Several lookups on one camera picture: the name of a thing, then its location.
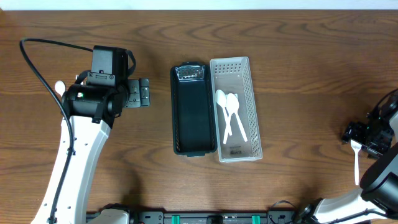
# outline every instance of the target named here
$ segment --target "black tray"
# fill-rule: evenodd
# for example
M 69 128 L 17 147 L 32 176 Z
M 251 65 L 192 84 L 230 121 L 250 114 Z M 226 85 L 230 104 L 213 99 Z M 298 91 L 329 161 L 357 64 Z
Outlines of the black tray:
M 174 152 L 204 156 L 217 147 L 210 69 L 205 66 L 201 78 L 179 80 L 176 68 L 188 65 L 202 64 L 185 62 L 170 71 Z

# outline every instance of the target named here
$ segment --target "green strip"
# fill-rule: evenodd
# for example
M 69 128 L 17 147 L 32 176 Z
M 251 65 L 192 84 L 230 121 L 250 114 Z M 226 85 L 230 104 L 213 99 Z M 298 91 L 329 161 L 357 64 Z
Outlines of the green strip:
M 172 215 L 172 224 L 180 224 L 180 216 L 179 215 Z
M 251 220 L 253 221 L 253 224 L 260 224 L 260 216 L 259 215 L 253 215 L 251 217 Z

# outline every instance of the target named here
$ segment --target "plastic container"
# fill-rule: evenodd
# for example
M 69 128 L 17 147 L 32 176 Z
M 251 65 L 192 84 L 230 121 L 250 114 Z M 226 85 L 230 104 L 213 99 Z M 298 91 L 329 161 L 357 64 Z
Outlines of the plastic container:
M 173 144 L 178 155 L 204 156 L 217 150 L 209 67 L 182 63 L 170 71 Z
M 257 120 L 256 103 L 254 102 L 253 85 L 249 59 L 247 57 L 220 58 L 210 61 L 211 82 L 213 96 L 217 90 L 225 95 L 232 93 L 238 97 L 240 117 L 247 141 L 241 134 L 236 115 L 231 116 L 232 135 L 227 137 L 223 144 L 226 130 L 226 121 L 222 107 L 216 102 L 214 109 L 216 116 L 216 134 L 218 141 L 218 155 L 221 162 L 254 161 L 262 159 L 260 132 Z

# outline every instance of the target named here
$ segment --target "wooden table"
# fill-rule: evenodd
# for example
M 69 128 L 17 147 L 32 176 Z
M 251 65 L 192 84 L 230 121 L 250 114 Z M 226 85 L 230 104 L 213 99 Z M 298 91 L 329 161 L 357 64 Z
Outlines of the wooden table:
M 0 223 L 30 223 L 60 139 L 59 109 L 19 51 L 22 37 L 130 49 L 151 106 L 116 119 L 98 161 L 88 211 L 108 203 L 166 211 L 266 210 L 356 188 L 340 136 L 398 86 L 395 11 L 0 12 Z M 91 54 L 29 43 L 47 81 L 72 84 Z M 222 164 L 176 156 L 169 70 L 248 56 L 264 158 Z M 360 155 L 360 172 L 374 161 Z

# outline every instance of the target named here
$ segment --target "white wall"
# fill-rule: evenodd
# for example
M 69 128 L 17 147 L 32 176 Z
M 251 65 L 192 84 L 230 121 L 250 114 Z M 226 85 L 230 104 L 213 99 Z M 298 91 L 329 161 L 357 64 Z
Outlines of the white wall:
M 398 9 L 398 0 L 0 0 L 3 10 Z

